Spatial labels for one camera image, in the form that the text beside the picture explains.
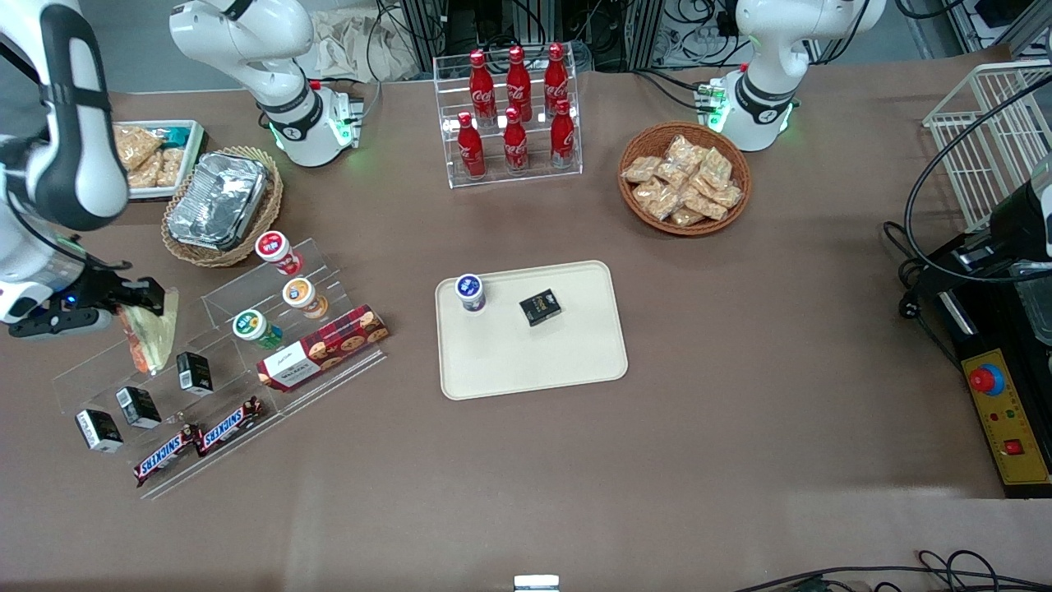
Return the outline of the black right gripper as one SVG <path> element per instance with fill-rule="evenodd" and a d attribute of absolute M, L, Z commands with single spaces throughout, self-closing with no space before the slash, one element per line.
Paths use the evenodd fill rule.
<path fill-rule="evenodd" d="M 165 294 L 165 289 L 153 277 L 125 280 L 109 269 L 87 266 L 81 275 L 59 293 L 59 304 L 63 310 L 70 311 L 117 315 L 136 308 L 155 317 L 163 317 Z"/>

